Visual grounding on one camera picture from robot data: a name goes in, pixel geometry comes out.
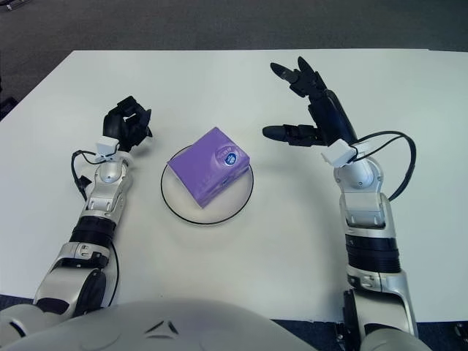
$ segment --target black cable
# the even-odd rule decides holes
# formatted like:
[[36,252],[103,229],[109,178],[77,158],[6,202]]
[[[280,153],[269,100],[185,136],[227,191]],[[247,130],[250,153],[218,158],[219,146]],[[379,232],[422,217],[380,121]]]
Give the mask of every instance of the black cable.
[[112,242],[112,239],[110,240],[110,245],[112,246],[112,250],[114,251],[114,257],[116,258],[117,277],[116,277],[116,284],[114,285],[114,291],[112,292],[112,297],[110,298],[109,304],[107,305],[107,307],[110,307],[110,305],[112,305],[112,302],[114,301],[114,297],[116,296],[116,293],[117,293],[118,280],[120,278],[120,267],[118,265],[117,250],[116,250],[116,247],[114,246],[114,243]]
[[[109,156],[112,156],[112,155],[115,155],[117,153],[117,150],[118,150],[118,146],[119,144],[116,145],[116,149],[114,150],[113,153],[111,154],[108,154],[108,155],[105,155],[105,157],[109,157]],[[84,150],[77,150],[75,151],[73,154],[72,154],[72,175],[73,175],[73,180],[75,181],[75,184],[76,184],[76,187],[78,188],[78,191],[81,193],[81,195],[83,196],[83,198],[85,199],[85,201],[87,201],[87,196],[86,196],[86,192],[85,192],[85,187],[82,185],[82,183],[80,182],[80,179],[78,178],[77,174],[76,174],[76,170],[75,170],[75,159],[77,158],[77,156],[80,156],[82,155],[83,158],[90,164],[90,165],[100,165],[102,163],[105,163],[107,162],[107,160],[103,160],[103,161],[100,161],[100,162],[91,162],[89,161],[89,159],[86,157],[86,154],[88,155],[92,155],[92,156],[96,156],[96,153],[95,152],[91,152],[91,151],[84,151]],[[112,296],[110,298],[110,301],[109,301],[109,304],[107,305],[107,307],[109,307],[113,300],[114,300],[114,297],[116,296],[116,293],[117,293],[117,286],[118,286],[118,280],[120,279],[120,266],[118,264],[118,255],[117,255],[117,250],[116,250],[116,247],[114,246],[114,243],[112,242],[112,238],[109,236],[108,237],[110,239],[110,245],[112,246],[112,250],[114,252],[114,257],[116,258],[116,267],[117,267],[117,277],[116,277],[116,284],[114,285],[114,291],[112,292]]]
[[371,153],[365,155],[365,156],[362,156],[358,159],[354,159],[353,161],[359,161],[361,159],[365,159],[366,157],[369,157],[371,156],[372,154],[375,154],[376,152],[382,150],[384,147],[386,147],[388,144],[392,143],[393,141],[399,139],[400,137],[403,137],[407,143],[408,143],[408,146],[409,146],[409,152],[410,152],[410,160],[409,160],[409,165],[408,165],[408,170],[407,172],[405,173],[404,175],[404,179],[402,181],[402,183],[400,184],[400,186],[395,190],[395,192],[388,198],[389,201],[392,201],[392,200],[395,200],[405,189],[406,187],[408,186],[408,183],[410,182],[411,180],[411,176],[412,176],[412,173],[413,171],[415,170],[415,166],[416,166],[416,144],[415,142],[413,141],[413,139],[409,136],[407,136],[406,134],[402,133],[402,132],[397,132],[397,131],[394,131],[394,130],[385,130],[383,132],[377,132],[377,133],[372,133],[372,134],[369,134],[365,137],[362,137],[361,139],[359,139],[357,141],[357,143],[362,143],[363,141],[365,140],[368,140],[368,139],[371,139],[373,137],[378,137],[380,135],[398,135],[398,137],[394,137],[393,139],[390,139],[388,142],[386,142],[384,145],[380,146],[379,148],[377,148],[376,150],[372,151]]
[[[113,153],[111,154],[108,154],[108,155],[105,155],[105,157],[109,157],[109,156],[112,156],[112,155],[115,155],[117,153],[117,150],[118,150],[118,146],[120,144],[117,144],[116,145],[116,149],[114,150]],[[86,154],[88,155],[92,155],[92,156],[96,156],[96,153],[95,152],[91,152],[91,151],[84,151],[84,150],[77,150],[75,151],[73,154],[72,154],[72,176],[73,176],[73,180],[75,181],[75,185],[76,187],[78,188],[78,191],[80,192],[81,196],[83,196],[83,199],[85,199],[85,201],[87,201],[88,197],[86,196],[86,191],[85,191],[85,186],[83,186],[83,184],[81,183],[80,179],[78,178],[77,174],[76,174],[76,170],[75,170],[75,159],[77,158],[77,156],[80,156],[82,155],[83,158],[90,164],[90,165],[100,165],[102,163],[105,163],[107,162],[106,160],[104,161],[100,161],[100,162],[91,162],[89,161],[88,157],[86,157]]]
[[390,139],[388,142],[386,142],[385,144],[383,144],[382,146],[380,146],[379,148],[376,148],[375,150],[373,150],[372,152],[369,152],[368,154],[362,156],[362,157],[359,157],[357,159],[354,160],[354,162],[356,161],[361,161],[362,159],[366,159],[367,157],[369,156],[372,156],[373,154],[379,152],[380,150],[382,150],[384,147],[386,147],[388,144],[392,143],[393,141],[395,140],[398,140],[399,138],[401,138],[402,136],[399,136],[399,137],[394,137],[393,139]]

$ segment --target table surface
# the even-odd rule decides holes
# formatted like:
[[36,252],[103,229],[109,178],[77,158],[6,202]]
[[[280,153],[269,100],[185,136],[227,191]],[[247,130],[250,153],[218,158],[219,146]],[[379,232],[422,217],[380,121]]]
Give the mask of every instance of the table surface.
[[[415,174],[392,205],[415,314],[467,319],[468,54],[427,50],[73,52],[0,123],[0,293],[34,296],[83,207],[71,154],[94,150],[106,113],[132,95],[152,109],[154,139],[132,151],[116,300],[213,298],[270,318],[340,320],[347,258],[333,169],[318,147],[261,134],[266,125],[312,123],[307,101],[269,67],[296,67],[299,55],[336,92],[358,136],[414,138]],[[255,185],[235,218],[198,227],[166,208],[159,179],[175,152],[214,126],[250,155]],[[407,145],[399,140],[377,160],[389,195]],[[114,262],[106,271],[108,299]]]

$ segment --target floor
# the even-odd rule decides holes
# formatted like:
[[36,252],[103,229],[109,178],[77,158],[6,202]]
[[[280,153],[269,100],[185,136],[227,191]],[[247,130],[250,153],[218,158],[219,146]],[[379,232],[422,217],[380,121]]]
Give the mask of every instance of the floor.
[[[468,51],[467,18],[466,0],[31,0],[0,8],[0,101],[24,98],[72,50]],[[0,310],[21,302],[29,301],[0,295]],[[332,323],[278,324],[340,350]],[[420,323],[420,337],[433,350],[468,350],[453,326]]]

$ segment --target purple cardboard box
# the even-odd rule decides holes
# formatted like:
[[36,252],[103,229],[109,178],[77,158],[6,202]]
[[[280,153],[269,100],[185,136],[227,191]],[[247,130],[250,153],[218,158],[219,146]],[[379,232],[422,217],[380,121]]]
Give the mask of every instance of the purple cardboard box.
[[249,169],[250,158],[217,127],[167,164],[200,207]]

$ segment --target white plate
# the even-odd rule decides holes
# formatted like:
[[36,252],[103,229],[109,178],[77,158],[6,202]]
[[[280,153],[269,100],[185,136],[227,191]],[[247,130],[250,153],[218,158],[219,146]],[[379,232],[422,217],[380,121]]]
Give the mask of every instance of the white plate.
[[166,165],[161,177],[161,194],[167,207],[181,219],[195,224],[217,224],[234,217],[249,201],[253,187],[254,173],[249,166],[249,171],[201,208],[170,167]]

